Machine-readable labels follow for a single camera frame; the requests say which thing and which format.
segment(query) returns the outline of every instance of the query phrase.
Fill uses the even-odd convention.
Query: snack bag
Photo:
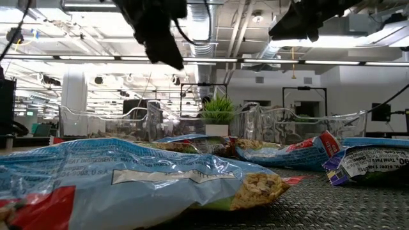
[[[347,137],[343,140],[343,146],[365,146],[365,145],[391,145],[391,146],[409,146],[409,140],[370,138],[370,137]]]
[[[158,150],[175,151],[178,153],[201,154],[201,152],[193,144],[189,143],[138,142],[137,144],[140,146],[154,148]]]
[[[326,131],[318,137],[290,146],[237,139],[235,148],[242,160],[255,164],[323,171],[322,164],[337,153],[342,146]]]
[[[193,145],[199,153],[214,154],[220,157],[231,157],[233,148],[230,145],[228,138],[212,137],[202,134],[189,134],[178,137],[166,137],[156,142],[179,142]]]
[[[409,184],[409,146],[356,146],[335,154],[323,167],[332,185]]]
[[[187,208],[268,204],[288,188],[259,165],[119,139],[68,141],[0,157],[0,209],[9,229],[137,229]]]

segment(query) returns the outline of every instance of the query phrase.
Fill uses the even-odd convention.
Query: white column
[[[63,77],[61,105],[76,111],[86,111],[88,81],[81,65],[70,65]]]
[[[402,52],[403,61],[409,62],[409,52]]]
[[[81,65],[69,65],[63,77],[61,105],[80,114],[86,111],[88,81]],[[63,135],[88,135],[88,117],[60,110]]]

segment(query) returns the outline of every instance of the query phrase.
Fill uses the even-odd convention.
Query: white wall
[[[222,82],[225,71],[218,70],[218,82]],[[269,100],[272,105],[282,104],[282,87],[304,85],[304,77],[312,77],[314,87],[326,87],[328,90],[328,115],[351,114],[362,110],[369,110],[372,103],[382,103],[409,84],[408,68],[401,67],[362,67],[335,66],[322,75],[315,75],[312,71],[296,71],[296,80],[291,79],[292,71],[260,72],[237,70],[228,87],[228,94],[232,101],[243,105],[244,100]],[[265,78],[264,84],[256,84],[255,77]],[[321,102],[323,116],[323,99],[315,91],[291,91],[286,97],[286,105],[294,101]],[[391,101],[392,111],[409,109],[409,89]],[[403,115],[392,115],[390,122],[395,132],[406,132],[406,120]],[[391,132],[390,126],[384,122],[367,120],[368,132]]]
[[[407,68],[338,66],[321,76],[323,87],[328,88],[328,111],[349,114],[369,110],[372,103],[382,103],[409,84]],[[409,90],[391,101],[392,112],[409,109]],[[390,122],[395,132],[406,132],[404,115],[392,115]],[[367,119],[368,132],[391,132],[381,121]]]
[[[224,78],[225,71],[217,70],[218,83]],[[248,70],[236,70],[228,86],[228,95],[235,105],[243,105],[245,100],[266,100],[271,105],[282,105],[282,88],[305,86],[304,77],[312,77],[311,87],[320,87],[320,76],[314,71],[296,71],[297,79],[292,79],[292,71],[282,73],[279,71],[263,71],[255,73]],[[256,84],[255,77],[264,77],[264,84]],[[323,91],[297,91],[286,90],[286,107],[294,105],[296,101],[320,102],[320,114],[324,116]]]

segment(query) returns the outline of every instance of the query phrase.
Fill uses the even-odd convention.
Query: gray carpet
[[[409,188],[332,187],[323,172],[272,169],[285,177],[314,176],[276,203],[244,211],[188,211],[153,229],[409,229]]]

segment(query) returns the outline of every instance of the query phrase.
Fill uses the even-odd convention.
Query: clear plastic bin
[[[59,135],[61,137],[115,137],[128,141],[148,141],[148,133],[145,129],[146,118],[146,108],[133,108],[124,115],[108,116],[75,111],[60,105]]]
[[[187,134],[205,134],[206,125],[229,125],[229,135],[255,139],[258,103],[248,103],[235,112],[171,111],[160,101],[148,102],[150,141]],[[222,121],[231,119],[229,124]]]
[[[355,114],[306,118],[297,116],[290,109],[260,108],[262,141],[278,144],[294,144],[316,137],[328,130],[339,140],[345,137],[364,137],[367,112]]]

